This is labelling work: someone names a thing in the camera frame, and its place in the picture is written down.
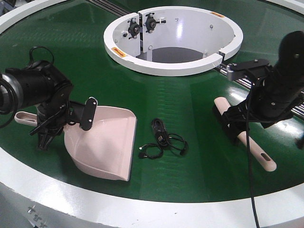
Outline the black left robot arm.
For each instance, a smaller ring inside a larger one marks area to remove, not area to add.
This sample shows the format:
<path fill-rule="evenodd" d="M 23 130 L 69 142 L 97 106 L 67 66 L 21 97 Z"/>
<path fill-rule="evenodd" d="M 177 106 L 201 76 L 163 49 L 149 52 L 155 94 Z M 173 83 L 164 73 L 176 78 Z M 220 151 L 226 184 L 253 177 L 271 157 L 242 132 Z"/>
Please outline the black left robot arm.
<path fill-rule="evenodd" d="M 18 110 L 30 106 L 37 109 L 37 126 L 30 135 L 38 135 L 38 148 L 47 150 L 65 125 L 79 124 L 84 131 L 91 129 L 97 100 L 85 104 L 71 101 L 71 81 L 52 63 L 41 60 L 24 69 L 7 68 L 0 75 L 0 113 L 16 116 Z"/>

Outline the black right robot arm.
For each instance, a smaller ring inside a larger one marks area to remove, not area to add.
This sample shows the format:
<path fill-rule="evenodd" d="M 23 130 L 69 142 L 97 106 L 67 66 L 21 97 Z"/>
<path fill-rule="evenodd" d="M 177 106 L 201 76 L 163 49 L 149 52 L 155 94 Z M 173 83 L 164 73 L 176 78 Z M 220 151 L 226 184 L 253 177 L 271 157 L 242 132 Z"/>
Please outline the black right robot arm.
<path fill-rule="evenodd" d="M 304 101 L 304 33 L 294 31 L 281 41 L 278 61 L 271 66 L 256 59 L 226 67 L 231 81 L 246 78 L 251 88 L 246 99 L 221 114 L 220 123 L 233 142 L 246 131 L 246 124 L 268 128 L 293 117 L 292 109 Z"/>

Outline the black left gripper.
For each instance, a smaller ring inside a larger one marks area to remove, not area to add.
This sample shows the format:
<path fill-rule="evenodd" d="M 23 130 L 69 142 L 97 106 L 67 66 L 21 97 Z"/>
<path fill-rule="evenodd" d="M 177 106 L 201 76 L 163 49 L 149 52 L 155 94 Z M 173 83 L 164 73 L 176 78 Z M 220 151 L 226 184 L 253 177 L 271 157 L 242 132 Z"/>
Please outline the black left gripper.
<path fill-rule="evenodd" d="M 65 80 L 55 86 L 49 99 L 37 106 L 38 124 L 29 134 L 38 133 L 39 150 L 47 150 L 53 139 L 62 133 L 68 106 L 68 124 L 79 124 L 84 131 L 91 129 L 98 101 L 94 97 L 89 97 L 85 104 L 70 101 L 68 105 L 72 89 L 72 83 Z"/>

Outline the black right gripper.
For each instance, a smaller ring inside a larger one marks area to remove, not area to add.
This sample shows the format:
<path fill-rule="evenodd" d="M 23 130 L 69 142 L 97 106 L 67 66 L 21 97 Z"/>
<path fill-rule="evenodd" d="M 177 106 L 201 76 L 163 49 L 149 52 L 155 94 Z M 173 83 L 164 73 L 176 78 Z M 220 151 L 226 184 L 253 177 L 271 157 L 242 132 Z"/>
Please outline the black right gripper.
<path fill-rule="evenodd" d="M 304 101 L 304 72 L 280 73 L 274 69 L 252 93 L 249 110 L 253 117 L 268 128 L 290 119 L 291 110 Z M 246 130 L 247 102 L 231 106 L 228 101 L 220 104 L 222 129 L 233 145 L 239 144 L 238 135 Z"/>

